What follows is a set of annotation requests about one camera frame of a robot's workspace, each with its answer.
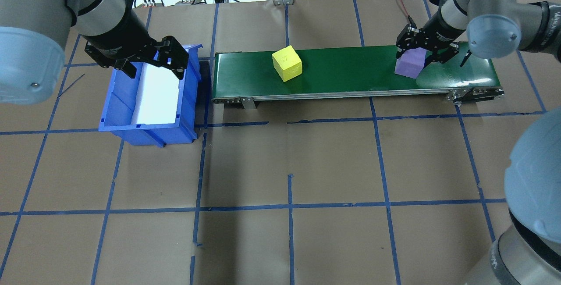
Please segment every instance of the yellow cube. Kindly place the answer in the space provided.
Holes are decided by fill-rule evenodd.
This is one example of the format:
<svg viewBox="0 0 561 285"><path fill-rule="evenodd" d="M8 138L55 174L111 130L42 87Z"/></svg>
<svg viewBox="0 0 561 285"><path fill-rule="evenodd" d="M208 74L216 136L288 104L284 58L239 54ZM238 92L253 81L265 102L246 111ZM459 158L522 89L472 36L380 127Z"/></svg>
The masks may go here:
<svg viewBox="0 0 561 285"><path fill-rule="evenodd" d="M273 53L273 65L283 82L302 74L302 61L292 45Z"/></svg>

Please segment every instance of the white insert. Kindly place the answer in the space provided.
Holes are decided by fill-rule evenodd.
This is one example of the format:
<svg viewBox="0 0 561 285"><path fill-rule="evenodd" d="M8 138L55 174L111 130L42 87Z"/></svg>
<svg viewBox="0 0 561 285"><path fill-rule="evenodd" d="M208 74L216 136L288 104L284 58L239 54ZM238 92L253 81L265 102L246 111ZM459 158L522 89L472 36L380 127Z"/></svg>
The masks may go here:
<svg viewBox="0 0 561 285"><path fill-rule="evenodd" d="M179 100L179 83L169 69L144 64L131 124L174 123Z"/></svg>

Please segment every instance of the blue tape line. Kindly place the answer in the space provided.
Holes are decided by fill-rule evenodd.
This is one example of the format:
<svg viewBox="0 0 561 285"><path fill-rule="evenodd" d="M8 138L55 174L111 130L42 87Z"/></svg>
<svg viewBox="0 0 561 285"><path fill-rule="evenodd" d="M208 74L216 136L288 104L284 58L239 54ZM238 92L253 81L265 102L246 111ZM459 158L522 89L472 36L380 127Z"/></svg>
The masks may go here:
<svg viewBox="0 0 561 285"><path fill-rule="evenodd" d="M294 220L292 207L292 179L294 175L288 175L288 244L289 244L289 261L290 261L290 285L295 283L294 273Z"/></svg>
<svg viewBox="0 0 561 285"><path fill-rule="evenodd" d="M390 202L391 206L422 206L422 205L461 205L472 203L506 203L506 199L441 199L434 201L397 201ZM360 203L301 203L301 204L274 204L274 205L256 205L246 207L178 207L178 208L161 208L161 209L114 209L111 214L144 214L144 213L192 213L196 211L244 211L244 210L264 210L264 209L288 209L297 208L341 208L341 207L384 207L385 202L360 202ZM23 216L28 215L93 215L104 214L103 209L84 209L84 210L39 210L39 211L23 211ZM17 211L2 211L0 216L18 215Z"/></svg>
<svg viewBox="0 0 561 285"><path fill-rule="evenodd" d="M463 114L463 117L498 117L498 116L521 116L521 115L543 115L545 114L544 111L535 111L529 113L515 113L515 112L506 112L506 113L478 113L478 114Z"/></svg>
<svg viewBox="0 0 561 285"><path fill-rule="evenodd" d="M148 8L148 17L146 18L146 29L150 27L150 18L152 17L152 7Z"/></svg>
<svg viewBox="0 0 561 285"><path fill-rule="evenodd" d="M328 118L328 119L303 119L302 121L289 121L287 124L308 124L308 123L338 123L342 121L372 121L372 117L358 118Z"/></svg>
<svg viewBox="0 0 561 285"><path fill-rule="evenodd" d="M206 100L205 100L205 117L204 117L204 128L208 127L209 123L209 111L210 111L210 94L212 93L212 77L214 74L214 47L216 45L216 28L218 25L218 9L220 8L220 4L216 4L214 8L214 22L212 26L212 42L210 43L210 59L209 59L209 82L208 82L208 89L206 91Z"/></svg>
<svg viewBox="0 0 561 285"><path fill-rule="evenodd" d="M191 265L189 267L189 285L193 285L193 279L195 278L195 256L191 256Z"/></svg>
<svg viewBox="0 0 561 285"><path fill-rule="evenodd" d="M19 131L19 132L0 132L0 135L31 135L44 134L46 131Z"/></svg>
<svg viewBox="0 0 561 285"><path fill-rule="evenodd" d="M69 64L72 64L72 59L74 59L74 54L76 53L76 48L78 47L78 42L79 41L80 41L80 35L78 35L76 37L76 42L74 43L74 47L72 48L72 53L70 54L70 59L68 60ZM62 91L62 89L64 88L64 82L66 81L66 77L68 76L68 70L69 69L70 69L69 67L66 67L66 71L64 72L64 77L62 78L62 83L60 84L60 88L58 90L59 94ZM57 98L56 101L54 102L53 110L50 113L50 119L49 119L48 126L46 127L46 131L50 130L50 126L51 126L51 124L53 122L53 118L54 118L54 113L57 111L58 100L59 99ZM16 233L18 232L18 227L20 225L21 216L22 216L22 213L24 211L25 205L28 201L29 192L31 191L33 180L35 179L35 175L37 173L37 167L39 166L39 161L41 160L41 154L43 153L43 150L45 149L45 143L46 143L47 136L48 136L48 134L45 134L44 137L43 137L41 147L39 148L39 152L37 154L36 162L33 166L32 175L30 176L28 186L25 189L24 198L21 202L20 210L18 212L18 217L16 217L16 222L14 223L14 229L12 229L12 234L10 235L10 241L8 242L8 247L6 247L6 252L4 253L4 258L2 259L2 265L0 265L0 279L2 279L2 275L4 274L4 269L6 268L6 263L8 262L8 257L10 256L10 251L12 249L12 245L14 244L14 239L16 238Z"/></svg>
<svg viewBox="0 0 561 285"><path fill-rule="evenodd" d="M384 207L385 202L293 204L292 208Z"/></svg>
<svg viewBox="0 0 561 285"><path fill-rule="evenodd" d="M471 169L473 170L473 176L475 177L475 184L477 185L477 191L479 193L479 198L481 199L481 205L483 206L483 213L485 214L485 221L487 221L487 228L489 229L489 235L491 236L491 241L495 242L495 232L493 231L491 217L489 216L489 210L487 209L487 204L485 203L485 194L483 194L483 189L479 186L479 173L477 173L477 167L475 166L475 159L473 158L473 152L471 151L471 145L469 144L469 138L467 137L465 124L463 123L462 113L459 107L455 107L455 108L456 108L456 113L458 114L459 125L462 129L463 141L465 142L467 155L469 156L469 162L471 163Z"/></svg>
<svg viewBox="0 0 561 285"><path fill-rule="evenodd" d="M94 269L92 271L92 281L90 282L90 285L94 285L96 283L96 277L98 275L99 258L100 258L101 253L102 253L103 239L105 237L105 231L106 231L106 228L107 228L107 220L109 218L109 213L110 213L110 209L111 209L111 201L113 199L114 190L115 190L115 181L112 181L111 182L111 189L109 191L109 197L107 198L105 215L103 216L102 231L99 235L98 249L96 251L96 260L94 261Z"/></svg>
<svg viewBox="0 0 561 285"><path fill-rule="evenodd" d="M286 46L290 45L290 41L288 39L288 5L284 5L284 35L285 35L285 44Z"/></svg>
<svg viewBox="0 0 561 285"><path fill-rule="evenodd" d="M356 0L352 0L352 3L355 6L356 23L359 25L360 46L364 47L364 37L362 35L362 24L360 23L359 6L357 6Z"/></svg>
<svg viewBox="0 0 561 285"><path fill-rule="evenodd" d="M119 166L121 165L121 156L123 154L124 140L121 139L121 144L119 145L119 151L117 153L117 161L115 162L115 170L113 171L113 181L117 178L119 173Z"/></svg>
<svg viewBox="0 0 561 285"><path fill-rule="evenodd" d="M208 127L236 127L236 126L257 126L257 125L267 125L268 121L248 121L246 123L218 123L218 124L208 124Z"/></svg>
<svg viewBox="0 0 561 285"><path fill-rule="evenodd" d="M110 210L111 210L111 202L113 201L113 195L115 191L115 179L117 178L119 172L119 166L121 165L121 156L123 155L123 147L124 147L124 140L121 139L121 144L119 146L119 151L117 153L117 159L115 161L115 169L113 171L113 180L111 181L111 188L109 190L109 196L107 197L107 205L104 211L103 216L103 223L102 223L102 231L99 235L99 242L98 242L98 249L96 251L96 260L94 261L94 269L92 271L92 281L90 285L94 285L96 283L96 277L98 273L98 265L99 265L99 258L102 253L103 247L103 239L105 237L105 231L107 228L107 220L109 218Z"/></svg>
<svg viewBox="0 0 561 285"><path fill-rule="evenodd" d="M456 114L439 114L439 115L411 115L411 116L387 116L376 117L377 121L394 120L394 119L428 119L428 118L456 118Z"/></svg>
<svg viewBox="0 0 561 285"><path fill-rule="evenodd" d="M203 211L197 207L176 207L176 208L146 208L146 209L111 209L110 214L157 214L157 213L191 213Z"/></svg>
<svg viewBox="0 0 561 285"><path fill-rule="evenodd" d="M382 187L384 189L384 202L386 206L386 216L387 216L387 228L389 231L389 241L391 244L391 256L393 257L393 268L395 271L395 283L401 285L401 276L399 273L399 263L397 260L397 247L395 245L395 235L393 233L393 221L391 219L391 201L389 199L389 192L387 190L386 173L384 168L384 157L382 156L382 147L380 142L380 133L378 129L378 122L376 119L376 109L374 108L374 103L372 97L370 97L370 110L372 111L373 123L374 123L374 136L376 138L376 148L378 153L378 161L380 163L380 173L382 177Z"/></svg>
<svg viewBox="0 0 561 285"><path fill-rule="evenodd" d="M197 201L196 207L201 207L201 195L202 195L202 178L205 170L205 149L206 149L206 137L207 133L202 136L202 149L201 149L201 161L199 165L199 184L197 186ZM199 214L200 212L195 212L195 222L193 224L193 243L197 242L197 237L199 235Z"/></svg>
<svg viewBox="0 0 561 285"><path fill-rule="evenodd" d="M71 133L96 133L99 132L96 128L83 128L83 129L54 129L47 131L48 134L71 134Z"/></svg>
<svg viewBox="0 0 561 285"><path fill-rule="evenodd" d="M33 210L24 211L24 216L42 216L42 215L95 215L104 214L102 209L80 209L80 210Z"/></svg>
<svg viewBox="0 0 561 285"><path fill-rule="evenodd" d="M392 206L421 206L421 205L460 205L460 204L477 204L481 203L481 199L451 199L441 201L403 201L391 202Z"/></svg>
<svg viewBox="0 0 561 285"><path fill-rule="evenodd" d="M427 2L427 0L423 0L423 2L425 3L426 15L428 15L429 19L431 19L433 15L430 13L429 3Z"/></svg>
<svg viewBox="0 0 561 285"><path fill-rule="evenodd" d="M290 173L290 175L288 175L288 204L292 205L292 178L294 177L294 175L292 173Z"/></svg>
<svg viewBox="0 0 561 285"><path fill-rule="evenodd" d="M545 109L545 106L543 105L543 101L541 101L540 93L537 91L536 84L533 82L532 75L529 73L528 67L525 64L525 61L524 61L524 58L522 57L522 54L520 53L519 50L516 50L516 53L518 55L518 59L520 59L520 63L522 64L522 67L524 68L524 72L526 73L526 76L528 77L528 81L529 81L530 85L532 86L533 93L536 95L537 102L540 104L541 110L544 111L544 112L547 111Z"/></svg>
<svg viewBox="0 0 561 285"><path fill-rule="evenodd" d="M485 203L506 203L507 199L485 199Z"/></svg>
<svg viewBox="0 0 561 285"><path fill-rule="evenodd" d="M506 117L506 116L522 116L522 115L543 115L544 111L535 111L528 113L506 112L506 113L473 113L462 114L465 118L472 117ZM398 119L431 119L431 118L457 118L457 114L437 114L437 115L412 115L412 116L389 116L389 117L376 117L377 121L384 120L398 120ZM329 118L329 119L303 119L302 121L289 121L287 124L308 124L308 123L336 123L343 121L372 121L370 117L358 118ZM208 124L207 128L213 127L235 127L235 126L254 126L254 125L267 125L268 121L248 121L240 123L216 123ZM202 124L196 124L196 128L204 128ZM57 134L57 133L89 133L98 132L96 128L85 129L54 129L50 131L14 131L14 132L0 132L0 135L30 135L30 134Z"/></svg>

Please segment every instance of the conveyor belt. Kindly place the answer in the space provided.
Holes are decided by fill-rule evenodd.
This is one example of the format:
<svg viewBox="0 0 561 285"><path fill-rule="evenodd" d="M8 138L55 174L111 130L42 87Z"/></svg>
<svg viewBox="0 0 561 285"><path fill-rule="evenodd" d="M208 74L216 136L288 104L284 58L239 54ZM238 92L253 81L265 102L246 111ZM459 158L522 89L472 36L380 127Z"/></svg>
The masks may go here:
<svg viewBox="0 0 561 285"><path fill-rule="evenodd" d="M446 64L434 63L417 79L395 75L394 46L297 50L303 73L282 82L273 68L272 51L218 53L214 71L214 103L325 99L335 97L451 93L454 101L468 93L501 95L501 83L491 61L470 57L459 67L467 44Z"/></svg>

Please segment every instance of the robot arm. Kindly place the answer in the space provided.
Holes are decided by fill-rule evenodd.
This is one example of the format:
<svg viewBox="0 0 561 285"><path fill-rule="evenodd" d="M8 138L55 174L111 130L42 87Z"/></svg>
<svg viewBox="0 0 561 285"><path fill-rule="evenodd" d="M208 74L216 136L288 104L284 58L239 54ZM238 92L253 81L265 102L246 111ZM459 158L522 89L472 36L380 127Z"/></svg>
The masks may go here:
<svg viewBox="0 0 561 285"><path fill-rule="evenodd" d="M183 78L188 53L172 36L158 42L132 11L132 0L0 0L0 102L31 104L52 95L70 27L102 67L134 78L131 61Z"/></svg>
<svg viewBox="0 0 561 285"><path fill-rule="evenodd" d="M516 0L448 0L421 29L405 27L397 39L397 57L422 47L432 52L425 67L445 63L458 53L455 40L466 30L470 51L480 58L504 57L520 49L551 53L561 61L561 5Z"/></svg>

